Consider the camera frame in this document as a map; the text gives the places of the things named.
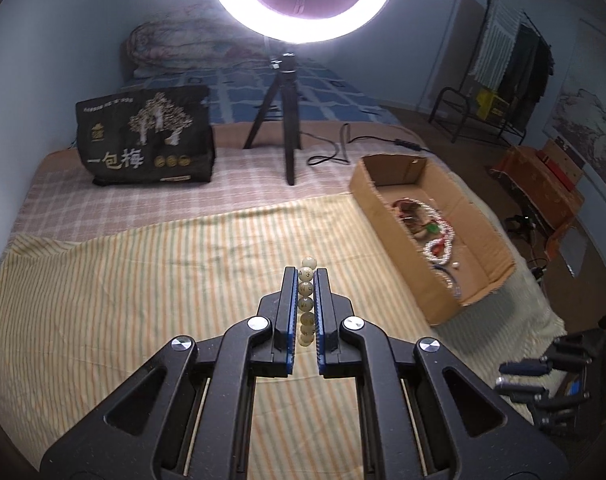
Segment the brown leather watch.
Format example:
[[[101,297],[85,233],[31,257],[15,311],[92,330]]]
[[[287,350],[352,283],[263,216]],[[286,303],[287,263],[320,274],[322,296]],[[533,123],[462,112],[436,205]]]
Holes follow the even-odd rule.
[[[415,240],[425,240],[430,235],[428,226],[431,223],[431,217],[422,203],[411,198],[401,198],[392,203],[392,208],[397,218]]]

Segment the blue bangle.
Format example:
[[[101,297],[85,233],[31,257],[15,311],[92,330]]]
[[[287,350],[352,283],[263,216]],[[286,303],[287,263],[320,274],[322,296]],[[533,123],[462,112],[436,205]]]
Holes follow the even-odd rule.
[[[457,280],[444,266],[440,266],[439,264],[433,264],[432,270],[439,278],[444,281],[448,289],[456,290],[458,288]]]

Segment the cardboard box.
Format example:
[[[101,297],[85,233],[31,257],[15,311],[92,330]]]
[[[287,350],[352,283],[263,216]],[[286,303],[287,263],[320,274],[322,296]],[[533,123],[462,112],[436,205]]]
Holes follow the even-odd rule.
[[[432,326],[496,292],[516,268],[499,230],[433,159],[365,156],[355,167],[350,192]],[[425,240],[415,240],[397,218],[392,203],[401,198],[417,200],[430,215]],[[452,267],[454,261],[459,269]],[[446,287],[433,264],[454,276],[456,290]]]

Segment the orange cloth covered box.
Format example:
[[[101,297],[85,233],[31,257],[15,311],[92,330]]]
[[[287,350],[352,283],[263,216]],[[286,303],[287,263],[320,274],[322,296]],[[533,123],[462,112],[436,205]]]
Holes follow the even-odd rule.
[[[568,190],[538,157],[538,151],[530,146],[508,148],[501,160],[488,171],[497,179],[506,179],[518,191],[518,196],[524,197],[545,235],[546,255],[550,259],[556,258],[562,238],[574,226],[583,206],[584,198],[580,191],[577,188]]]

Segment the black snack bag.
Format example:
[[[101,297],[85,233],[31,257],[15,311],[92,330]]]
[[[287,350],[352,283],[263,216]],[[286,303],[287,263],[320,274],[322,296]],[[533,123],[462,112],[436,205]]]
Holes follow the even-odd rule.
[[[99,186],[208,182],[216,148],[210,89],[141,89],[78,102],[76,146]]]

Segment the yellow striped cloth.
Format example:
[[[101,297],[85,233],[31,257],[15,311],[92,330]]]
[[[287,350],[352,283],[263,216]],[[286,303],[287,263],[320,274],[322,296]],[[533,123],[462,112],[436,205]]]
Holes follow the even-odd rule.
[[[145,226],[83,243],[20,235],[0,264],[0,425],[33,465],[166,342],[221,335],[314,257],[355,312],[438,338],[484,382],[539,356],[562,320],[523,260],[501,289],[431,327],[348,194]]]

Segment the yellow crate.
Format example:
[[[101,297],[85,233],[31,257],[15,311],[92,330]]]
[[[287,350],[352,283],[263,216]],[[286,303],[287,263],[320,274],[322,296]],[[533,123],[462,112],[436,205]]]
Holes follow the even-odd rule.
[[[490,124],[500,124],[509,110],[507,101],[501,99],[497,93],[485,88],[478,90],[475,101],[478,104],[476,116]]]

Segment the black metal rack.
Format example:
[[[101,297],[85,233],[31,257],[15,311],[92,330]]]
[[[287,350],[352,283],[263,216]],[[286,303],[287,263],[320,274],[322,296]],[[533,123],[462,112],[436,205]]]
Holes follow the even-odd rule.
[[[452,143],[464,139],[498,146],[511,142],[521,145],[526,137],[526,132],[513,128],[507,118],[500,124],[490,124],[476,116],[475,97],[484,87],[469,72],[491,1],[455,0],[440,71],[432,82],[428,123],[442,128]]]

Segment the folded floral quilt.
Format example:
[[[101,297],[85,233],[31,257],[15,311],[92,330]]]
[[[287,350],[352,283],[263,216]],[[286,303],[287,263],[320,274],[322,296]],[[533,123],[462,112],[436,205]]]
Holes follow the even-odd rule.
[[[125,46],[143,73],[216,70],[269,58],[262,35],[208,3],[151,18],[132,30]]]

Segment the dark hanging clothes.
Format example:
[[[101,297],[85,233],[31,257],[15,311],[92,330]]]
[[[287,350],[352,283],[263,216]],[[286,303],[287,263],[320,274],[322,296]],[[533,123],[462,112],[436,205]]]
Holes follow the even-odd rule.
[[[508,103],[506,117],[513,128],[520,131],[527,128],[553,72],[554,59],[549,44],[536,30],[521,25],[498,87],[498,96]]]

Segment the white striped hanging towel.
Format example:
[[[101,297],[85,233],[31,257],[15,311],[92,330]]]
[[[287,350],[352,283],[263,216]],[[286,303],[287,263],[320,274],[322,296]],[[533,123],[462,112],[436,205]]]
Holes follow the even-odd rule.
[[[492,0],[469,75],[496,91],[507,70],[522,23],[522,10],[512,0]]]

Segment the wall landscape painting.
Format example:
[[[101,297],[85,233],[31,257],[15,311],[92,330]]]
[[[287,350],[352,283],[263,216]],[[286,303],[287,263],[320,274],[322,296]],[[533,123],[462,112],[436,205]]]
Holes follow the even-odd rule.
[[[606,186],[606,33],[585,21],[546,129],[563,136]]]

